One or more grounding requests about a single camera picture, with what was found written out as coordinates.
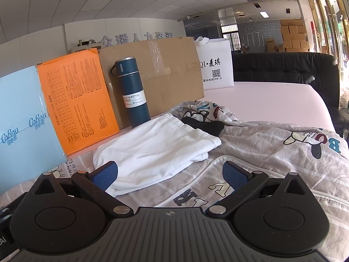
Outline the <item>white shirt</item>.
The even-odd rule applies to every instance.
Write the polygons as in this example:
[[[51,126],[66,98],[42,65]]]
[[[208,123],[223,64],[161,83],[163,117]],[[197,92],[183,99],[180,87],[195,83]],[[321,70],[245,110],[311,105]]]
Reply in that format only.
[[[115,162],[118,176],[107,188],[111,196],[124,195],[170,179],[208,158],[221,140],[164,114],[100,145],[93,165]]]

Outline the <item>large light blue box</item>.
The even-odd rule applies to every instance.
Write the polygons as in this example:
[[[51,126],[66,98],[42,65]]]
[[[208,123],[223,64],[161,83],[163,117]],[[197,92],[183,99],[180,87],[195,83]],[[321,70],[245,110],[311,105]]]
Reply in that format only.
[[[1,192],[66,161],[36,67],[1,78]]]

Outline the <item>orange cardboard box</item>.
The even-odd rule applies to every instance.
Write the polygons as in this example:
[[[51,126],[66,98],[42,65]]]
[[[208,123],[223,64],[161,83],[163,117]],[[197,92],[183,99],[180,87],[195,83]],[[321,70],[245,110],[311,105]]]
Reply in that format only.
[[[119,132],[95,48],[40,63],[36,69],[48,114],[66,155]]]

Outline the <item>dark blue vacuum bottle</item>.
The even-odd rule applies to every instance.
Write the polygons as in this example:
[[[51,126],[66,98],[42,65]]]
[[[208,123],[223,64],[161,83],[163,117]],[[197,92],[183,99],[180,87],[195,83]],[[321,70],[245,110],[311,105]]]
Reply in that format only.
[[[149,121],[150,113],[135,57],[117,60],[109,72],[116,76],[120,83],[131,127],[135,128]]]

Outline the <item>white paper shopping bag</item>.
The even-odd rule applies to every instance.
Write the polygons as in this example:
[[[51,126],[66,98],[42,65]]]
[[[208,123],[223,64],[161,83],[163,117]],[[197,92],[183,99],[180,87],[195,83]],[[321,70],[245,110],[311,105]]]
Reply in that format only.
[[[234,86],[230,42],[224,38],[198,37],[195,46],[200,61],[204,90]]]

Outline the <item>brown cardboard box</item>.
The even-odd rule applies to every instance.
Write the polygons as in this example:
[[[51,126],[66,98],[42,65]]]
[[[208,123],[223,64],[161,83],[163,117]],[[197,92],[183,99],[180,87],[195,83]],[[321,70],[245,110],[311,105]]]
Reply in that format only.
[[[162,38],[106,47],[98,51],[105,83],[120,129],[130,126],[120,81],[112,68],[134,57],[150,116],[167,112],[184,101],[204,97],[200,61],[192,37]]]

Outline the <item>black leather sofa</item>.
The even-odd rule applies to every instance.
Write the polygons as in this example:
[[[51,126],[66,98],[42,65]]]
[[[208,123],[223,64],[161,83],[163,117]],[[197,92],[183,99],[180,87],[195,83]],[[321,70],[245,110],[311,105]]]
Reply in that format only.
[[[237,82],[308,84],[325,102],[335,131],[344,135],[345,120],[340,106],[340,73],[335,57],[323,53],[233,53]]]

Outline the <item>stack of cardboard boxes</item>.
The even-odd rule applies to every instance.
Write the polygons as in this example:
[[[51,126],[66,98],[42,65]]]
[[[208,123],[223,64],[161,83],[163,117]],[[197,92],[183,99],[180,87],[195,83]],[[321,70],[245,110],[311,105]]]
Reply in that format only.
[[[280,44],[276,44],[273,38],[266,40],[267,52],[309,52],[309,41],[302,19],[280,20],[280,32],[282,35]]]

